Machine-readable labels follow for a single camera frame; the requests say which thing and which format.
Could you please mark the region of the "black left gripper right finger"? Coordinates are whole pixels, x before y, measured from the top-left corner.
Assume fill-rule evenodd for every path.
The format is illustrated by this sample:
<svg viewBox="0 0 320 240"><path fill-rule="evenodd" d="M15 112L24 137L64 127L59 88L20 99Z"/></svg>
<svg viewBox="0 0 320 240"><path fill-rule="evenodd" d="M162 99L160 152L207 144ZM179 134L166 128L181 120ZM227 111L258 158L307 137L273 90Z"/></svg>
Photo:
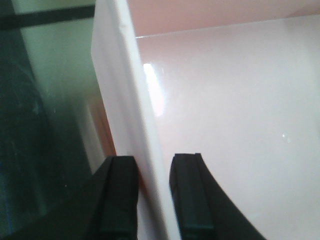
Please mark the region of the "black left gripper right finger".
<svg viewBox="0 0 320 240"><path fill-rule="evenodd" d="M183 240L262 240L235 206L199 153L177 153L169 184Z"/></svg>

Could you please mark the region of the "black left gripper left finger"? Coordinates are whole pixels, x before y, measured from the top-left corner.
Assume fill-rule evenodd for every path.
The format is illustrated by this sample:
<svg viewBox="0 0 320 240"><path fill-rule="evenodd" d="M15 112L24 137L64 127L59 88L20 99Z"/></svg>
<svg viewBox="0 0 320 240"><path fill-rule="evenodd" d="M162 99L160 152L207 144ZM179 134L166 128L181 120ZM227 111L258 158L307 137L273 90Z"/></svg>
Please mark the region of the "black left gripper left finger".
<svg viewBox="0 0 320 240"><path fill-rule="evenodd" d="M133 156L109 156L84 186L8 240L136 240L138 167Z"/></svg>

